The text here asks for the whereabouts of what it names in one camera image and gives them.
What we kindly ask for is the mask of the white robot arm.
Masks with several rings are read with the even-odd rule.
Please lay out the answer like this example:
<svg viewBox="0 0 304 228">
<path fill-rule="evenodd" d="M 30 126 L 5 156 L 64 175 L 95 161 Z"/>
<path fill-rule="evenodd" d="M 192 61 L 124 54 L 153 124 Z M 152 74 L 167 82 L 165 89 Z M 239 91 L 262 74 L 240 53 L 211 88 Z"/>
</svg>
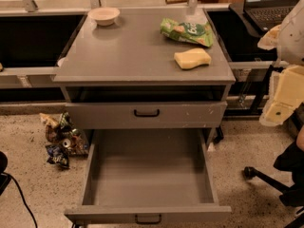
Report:
<svg viewBox="0 0 304 228">
<path fill-rule="evenodd" d="M 289 64 L 281 73 L 271 74 L 269 100 L 259 118 L 263 125 L 277 126 L 304 102 L 304 0 L 299 0 L 282 23 L 271 28 L 257 46 L 266 50 L 275 48 L 275 63 Z"/>
</svg>

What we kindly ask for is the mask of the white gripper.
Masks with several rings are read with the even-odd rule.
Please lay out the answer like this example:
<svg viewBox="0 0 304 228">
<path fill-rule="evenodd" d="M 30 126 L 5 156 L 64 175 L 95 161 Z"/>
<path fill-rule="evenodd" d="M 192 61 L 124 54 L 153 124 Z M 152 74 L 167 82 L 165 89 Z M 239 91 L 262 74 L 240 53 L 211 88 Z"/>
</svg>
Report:
<svg viewBox="0 0 304 228">
<path fill-rule="evenodd" d="M 271 50 L 277 47 L 280 25 L 271 28 L 259 39 L 257 46 Z M 269 99 L 262 109 L 259 122 L 264 126 L 283 124 L 304 101 L 302 66 L 290 66 L 282 73 L 273 73 L 269 83 Z"/>
</svg>

